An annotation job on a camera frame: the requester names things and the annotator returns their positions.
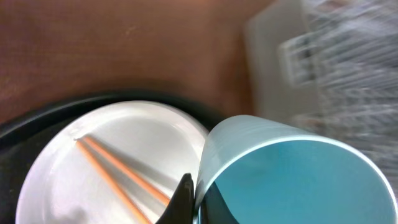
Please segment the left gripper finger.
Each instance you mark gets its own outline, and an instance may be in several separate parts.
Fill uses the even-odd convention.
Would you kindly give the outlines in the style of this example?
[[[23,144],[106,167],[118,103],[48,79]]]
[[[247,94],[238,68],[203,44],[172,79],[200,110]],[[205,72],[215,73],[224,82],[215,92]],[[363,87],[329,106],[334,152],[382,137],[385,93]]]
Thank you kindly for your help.
[[[182,176],[170,203],[156,224],[192,224],[194,203],[192,176],[186,173]]]

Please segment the blue cup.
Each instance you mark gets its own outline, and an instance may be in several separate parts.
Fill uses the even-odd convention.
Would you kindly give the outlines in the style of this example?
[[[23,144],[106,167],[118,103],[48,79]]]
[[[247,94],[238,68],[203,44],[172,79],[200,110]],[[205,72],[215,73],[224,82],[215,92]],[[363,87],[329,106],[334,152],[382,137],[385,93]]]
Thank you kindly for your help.
[[[397,223],[392,187],[364,154],[248,115],[210,131],[195,210],[199,223]]]

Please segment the grey plate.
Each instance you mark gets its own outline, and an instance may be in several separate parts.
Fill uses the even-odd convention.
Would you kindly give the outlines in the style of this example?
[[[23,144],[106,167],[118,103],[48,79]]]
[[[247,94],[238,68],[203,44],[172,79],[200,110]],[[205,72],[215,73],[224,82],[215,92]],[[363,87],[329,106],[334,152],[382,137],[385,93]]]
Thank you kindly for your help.
[[[127,101],[91,111],[43,148],[19,194],[17,223],[135,223],[76,141],[95,140],[130,169],[172,196],[182,176],[196,179],[207,130],[172,106]]]

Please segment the wooden chopstick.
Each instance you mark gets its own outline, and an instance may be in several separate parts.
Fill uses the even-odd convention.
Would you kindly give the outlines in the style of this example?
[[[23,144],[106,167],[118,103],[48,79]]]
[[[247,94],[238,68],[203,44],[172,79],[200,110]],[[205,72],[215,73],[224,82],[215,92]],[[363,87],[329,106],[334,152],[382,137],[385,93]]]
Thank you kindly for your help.
[[[119,169],[123,174],[127,175],[133,182],[138,186],[143,188],[158,201],[162,202],[165,206],[170,203],[170,198],[159,190],[156,186],[148,182],[145,178],[140,176],[134,170],[128,168],[127,165],[122,163],[119,159],[108,152],[103,146],[101,146],[97,141],[91,137],[83,137],[83,141],[87,143],[91,148],[93,148],[98,154],[103,156],[107,161],[109,161],[113,166]]]
[[[109,185],[111,190],[117,195],[127,209],[133,214],[136,220],[141,224],[151,224],[152,222],[143,213],[143,211],[128,197],[127,193],[120,188],[118,183],[111,177],[106,169],[100,164],[96,157],[90,152],[90,150],[83,145],[82,142],[76,141],[76,146],[80,152],[85,156],[88,162],[94,167],[95,171],[99,173],[101,178]]]

